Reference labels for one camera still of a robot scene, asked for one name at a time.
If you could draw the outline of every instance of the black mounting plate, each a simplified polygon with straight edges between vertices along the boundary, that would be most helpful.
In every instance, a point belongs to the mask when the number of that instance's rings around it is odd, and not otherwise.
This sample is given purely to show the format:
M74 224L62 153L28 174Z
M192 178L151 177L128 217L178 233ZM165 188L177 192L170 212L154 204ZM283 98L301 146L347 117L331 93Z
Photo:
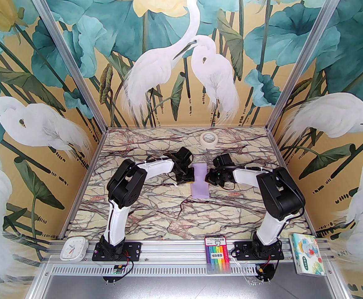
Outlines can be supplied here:
M252 241L237 241L234 242L234 247L237 249L236 252L233 252L233 255L236 256L238 261L247 261L247 260L257 260L263 261L267 260L268 256L271 256L270 260L283 260L284 253L282 253L282 249L274 248L272 251L268 252L267 255L263 258L257 258L253 254L252 251Z
M122 255L118 260L113 260L105 255L103 247L100 242L96 243L96 247L93 251L93 256L91 258L94 262L125 262L127 261L124 252L129 253L129 261L137 262L140 260L141 253L141 243L140 242L125 242L123 244Z

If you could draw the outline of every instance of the roll of masking tape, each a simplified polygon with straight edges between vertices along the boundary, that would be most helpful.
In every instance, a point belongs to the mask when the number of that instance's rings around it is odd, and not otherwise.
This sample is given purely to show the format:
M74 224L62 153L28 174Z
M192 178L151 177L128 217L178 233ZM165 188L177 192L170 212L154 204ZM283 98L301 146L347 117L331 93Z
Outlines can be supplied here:
M217 145L218 137L213 132L203 132L199 138L201 145L206 149L213 149Z

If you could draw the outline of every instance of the clock face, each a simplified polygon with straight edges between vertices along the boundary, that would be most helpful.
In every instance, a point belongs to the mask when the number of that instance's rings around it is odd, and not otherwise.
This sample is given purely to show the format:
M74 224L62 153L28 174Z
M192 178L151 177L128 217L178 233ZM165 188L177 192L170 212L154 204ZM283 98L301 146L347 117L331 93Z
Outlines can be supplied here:
M73 237L66 241L64 248L62 249L62 258L72 259L78 257L85 245L85 238L83 237Z

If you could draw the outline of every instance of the purple foam block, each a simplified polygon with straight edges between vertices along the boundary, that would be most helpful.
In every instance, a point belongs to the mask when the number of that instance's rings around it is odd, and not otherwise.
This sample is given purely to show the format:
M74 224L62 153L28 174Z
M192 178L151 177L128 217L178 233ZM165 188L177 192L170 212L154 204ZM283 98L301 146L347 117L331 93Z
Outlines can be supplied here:
M191 195L193 198L207 199L209 198L209 184L205 182L207 174L206 163L193 163L194 182L191 184Z

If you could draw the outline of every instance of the perforated metal panel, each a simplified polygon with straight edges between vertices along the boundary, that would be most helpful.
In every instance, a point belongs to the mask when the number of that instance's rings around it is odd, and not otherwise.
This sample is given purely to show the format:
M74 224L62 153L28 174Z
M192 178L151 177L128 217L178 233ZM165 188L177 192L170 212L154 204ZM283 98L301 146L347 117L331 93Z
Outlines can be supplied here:
M62 276L112 276L114 274L114 264L55 264L51 275ZM176 265L138 265L136 264L133 270L129 273L136 277L142 276L167 276L167 277L182 277L182 276L204 276L207 275L205 264L176 264ZM231 264L231 273L226 275L256 275L254 264L242 264L238 267Z

